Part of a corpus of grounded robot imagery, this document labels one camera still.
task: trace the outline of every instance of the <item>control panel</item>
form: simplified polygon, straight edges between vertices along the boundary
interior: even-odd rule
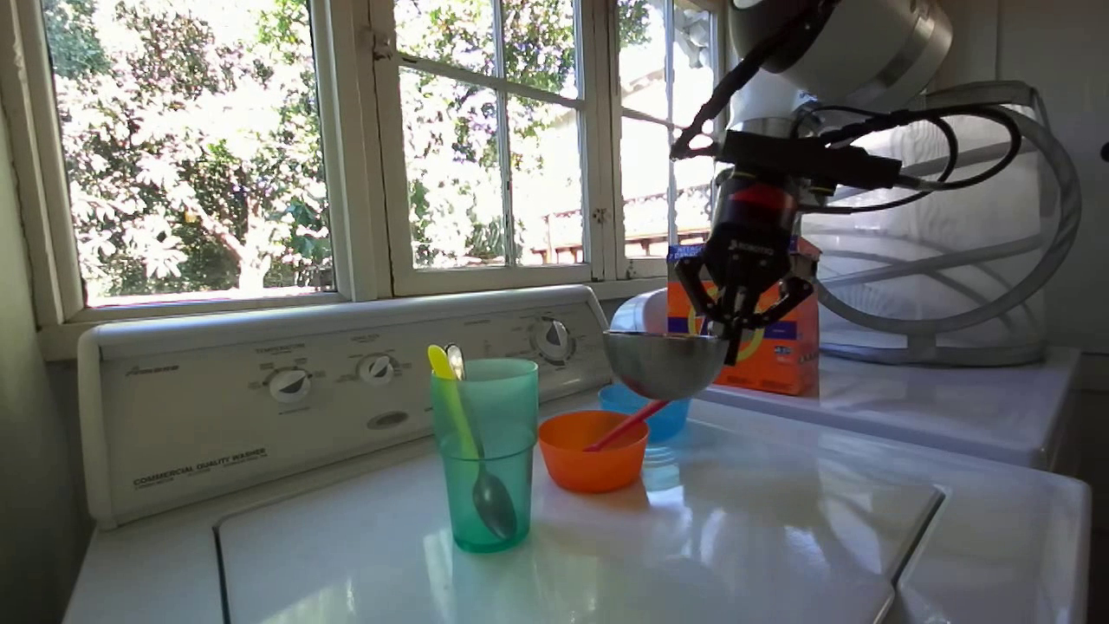
[[[112,323],[79,340],[99,525],[431,437],[428,344],[541,365],[541,399],[597,390],[590,286]]]

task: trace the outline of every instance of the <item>spoon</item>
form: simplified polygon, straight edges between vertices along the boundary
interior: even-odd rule
[[[470,420],[466,416],[466,402],[459,390],[459,366],[462,366],[462,354],[454,349],[459,366],[451,366],[451,358],[444,345],[431,344],[428,345],[428,359],[431,359],[431,374],[444,381],[448,390],[448,411],[454,420],[462,451],[467,456],[478,456],[478,478],[470,487],[475,509],[482,516],[482,523],[498,535],[498,538],[513,538],[517,535],[517,513],[513,513],[513,496],[508,487],[485,469],[485,447],[482,437],[470,429]]]
[[[610,447],[617,437],[625,437],[625,429],[651,420],[657,410],[666,410],[669,399],[654,399],[644,410],[638,410],[633,416],[629,416],[625,422],[617,422],[612,429],[608,429],[603,437],[597,437],[592,444],[586,444],[586,451],[603,451]]]

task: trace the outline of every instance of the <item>silver bowl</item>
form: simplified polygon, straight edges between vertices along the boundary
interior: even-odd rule
[[[712,384],[729,344],[683,331],[603,331],[612,374],[647,399],[687,399]]]

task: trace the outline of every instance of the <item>teal cup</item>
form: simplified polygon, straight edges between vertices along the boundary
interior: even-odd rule
[[[462,381],[431,374],[451,535],[466,552],[505,552],[529,535],[529,464],[541,416],[538,365],[466,359]]]

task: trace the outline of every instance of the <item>yellow spoon handle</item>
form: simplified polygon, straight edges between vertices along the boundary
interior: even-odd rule
[[[428,345],[428,359],[431,359],[431,374],[434,374],[434,377],[441,381],[441,388],[444,388],[448,416],[451,416],[451,422],[454,422],[462,455],[482,456],[475,426],[470,426],[470,420],[466,416],[462,388],[459,388],[459,377],[454,377],[454,366],[451,366],[448,349],[437,345],[437,344],[431,344],[431,345]]]

